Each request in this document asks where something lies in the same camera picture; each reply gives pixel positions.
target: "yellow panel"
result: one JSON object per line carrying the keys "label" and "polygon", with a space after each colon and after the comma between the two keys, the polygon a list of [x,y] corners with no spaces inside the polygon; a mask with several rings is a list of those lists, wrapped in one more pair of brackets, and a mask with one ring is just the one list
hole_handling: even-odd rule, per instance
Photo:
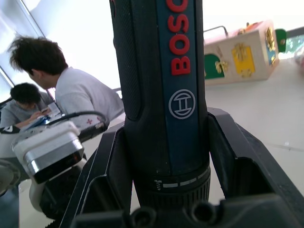
{"label": "yellow panel", "polygon": [[244,46],[242,43],[236,44],[232,49],[232,56],[238,74],[250,77],[256,71],[250,46]]}

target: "person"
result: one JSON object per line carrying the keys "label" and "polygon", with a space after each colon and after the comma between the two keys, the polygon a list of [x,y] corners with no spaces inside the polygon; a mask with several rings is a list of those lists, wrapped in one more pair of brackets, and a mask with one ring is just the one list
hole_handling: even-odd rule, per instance
{"label": "person", "polygon": [[92,75],[69,67],[61,48],[46,38],[17,37],[9,47],[10,64],[24,70],[44,89],[55,88],[55,100],[64,114],[98,111],[102,115],[73,119],[78,128],[109,123],[124,114],[119,95]]}
{"label": "person", "polygon": [[38,117],[47,114],[48,105],[53,99],[47,94],[29,83],[14,86],[10,91],[12,98],[1,110],[0,128],[16,125],[22,128]]}

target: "green panel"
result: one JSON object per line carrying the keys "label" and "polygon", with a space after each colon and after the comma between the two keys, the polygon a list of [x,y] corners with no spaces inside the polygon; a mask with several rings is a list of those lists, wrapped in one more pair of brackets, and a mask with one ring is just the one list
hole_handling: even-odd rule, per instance
{"label": "green panel", "polygon": [[287,33],[284,29],[276,29],[275,30],[276,35],[276,41],[277,46],[279,48],[279,52],[285,52],[286,51],[286,39],[287,39]]}
{"label": "green panel", "polygon": [[205,79],[214,79],[214,78],[221,78],[225,77],[222,67],[220,67],[221,72],[218,73],[216,69],[216,62],[220,62],[220,59],[213,54],[205,55],[205,72],[206,76]]}

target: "dark hair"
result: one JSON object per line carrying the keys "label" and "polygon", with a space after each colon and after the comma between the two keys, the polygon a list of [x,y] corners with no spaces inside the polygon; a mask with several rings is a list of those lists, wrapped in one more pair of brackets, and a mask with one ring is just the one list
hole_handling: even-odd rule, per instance
{"label": "dark hair", "polygon": [[29,83],[15,85],[10,90],[10,95],[11,98],[21,104],[37,104],[41,100],[39,89],[35,85]]}
{"label": "dark hair", "polygon": [[57,75],[68,67],[58,44],[46,38],[17,37],[10,45],[9,52],[11,66],[31,75],[32,69]]}

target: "wooden toy box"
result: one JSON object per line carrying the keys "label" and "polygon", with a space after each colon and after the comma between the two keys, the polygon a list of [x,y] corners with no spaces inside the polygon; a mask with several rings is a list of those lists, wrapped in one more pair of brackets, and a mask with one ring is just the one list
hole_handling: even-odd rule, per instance
{"label": "wooden toy box", "polygon": [[230,33],[219,28],[225,35],[204,40],[205,84],[268,79],[279,63],[273,22],[262,21]]}

